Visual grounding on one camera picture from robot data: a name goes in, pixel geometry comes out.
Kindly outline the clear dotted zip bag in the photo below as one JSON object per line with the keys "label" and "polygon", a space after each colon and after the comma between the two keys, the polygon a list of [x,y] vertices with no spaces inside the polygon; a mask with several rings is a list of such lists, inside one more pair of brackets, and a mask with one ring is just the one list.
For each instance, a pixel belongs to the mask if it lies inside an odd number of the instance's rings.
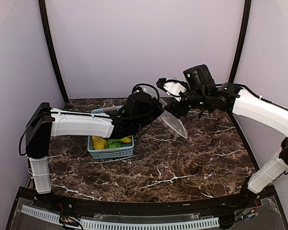
{"label": "clear dotted zip bag", "polygon": [[174,115],[165,110],[165,106],[168,104],[168,102],[162,98],[159,98],[159,101],[162,104],[164,112],[156,120],[161,122],[171,134],[187,139],[188,132],[181,120],[177,119]]}

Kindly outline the green toy watermelon ball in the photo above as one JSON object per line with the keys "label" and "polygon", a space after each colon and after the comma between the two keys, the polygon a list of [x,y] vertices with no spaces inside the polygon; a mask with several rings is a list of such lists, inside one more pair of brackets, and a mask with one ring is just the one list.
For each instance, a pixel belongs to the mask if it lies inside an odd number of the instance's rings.
{"label": "green toy watermelon ball", "polygon": [[116,149],[122,147],[123,144],[119,141],[119,139],[108,139],[105,146],[106,149]]}

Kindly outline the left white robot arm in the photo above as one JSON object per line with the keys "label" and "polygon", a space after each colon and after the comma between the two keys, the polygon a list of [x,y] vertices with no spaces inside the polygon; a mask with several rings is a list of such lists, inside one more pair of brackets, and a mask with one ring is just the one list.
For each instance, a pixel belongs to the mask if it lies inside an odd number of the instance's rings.
{"label": "left white robot arm", "polygon": [[39,201],[48,209],[58,205],[51,193],[48,151],[51,137],[97,136],[121,139],[138,133],[164,112],[159,97],[145,92],[131,94],[125,105],[117,111],[81,113],[52,108],[41,103],[27,123],[19,140],[19,155],[26,156]]}

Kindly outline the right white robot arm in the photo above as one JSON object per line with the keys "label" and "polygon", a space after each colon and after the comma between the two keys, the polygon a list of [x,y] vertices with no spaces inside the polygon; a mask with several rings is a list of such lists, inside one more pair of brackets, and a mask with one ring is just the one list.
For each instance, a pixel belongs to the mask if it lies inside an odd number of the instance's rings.
{"label": "right white robot arm", "polygon": [[248,118],[284,136],[280,150],[263,168],[246,181],[235,203],[245,208],[254,195],[288,171],[288,108],[254,93],[243,84],[216,84],[207,65],[199,65],[183,72],[185,81],[159,79],[158,88],[173,97],[165,109],[176,118],[186,116],[190,109],[209,113],[219,110]]}

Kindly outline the blue perforated plastic basket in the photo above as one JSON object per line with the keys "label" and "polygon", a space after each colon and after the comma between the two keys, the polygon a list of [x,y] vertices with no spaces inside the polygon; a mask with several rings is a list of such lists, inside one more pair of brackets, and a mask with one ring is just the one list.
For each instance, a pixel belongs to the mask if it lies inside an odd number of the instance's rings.
{"label": "blue perforated plastic basket", "polygon": [[133,136],[111,139],[104,137],[103,132],[95,131],[95,129],[89,134],[87,150],[93,159],[110,159],[133,155]]}

